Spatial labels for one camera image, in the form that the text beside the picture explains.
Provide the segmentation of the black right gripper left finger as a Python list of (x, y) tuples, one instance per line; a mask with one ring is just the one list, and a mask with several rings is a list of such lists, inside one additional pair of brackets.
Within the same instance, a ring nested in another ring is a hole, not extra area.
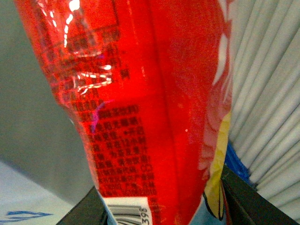
[(107, 225), (108, 215), (95, 187), (57, 225)]

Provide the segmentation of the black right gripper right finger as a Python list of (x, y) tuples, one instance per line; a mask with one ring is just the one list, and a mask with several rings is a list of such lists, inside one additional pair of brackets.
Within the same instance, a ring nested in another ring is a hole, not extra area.
[(298, 225), (300, 222), (300, 182), (280, 174), (255, 191), (228, 166), (222, 183), (234, 225)]

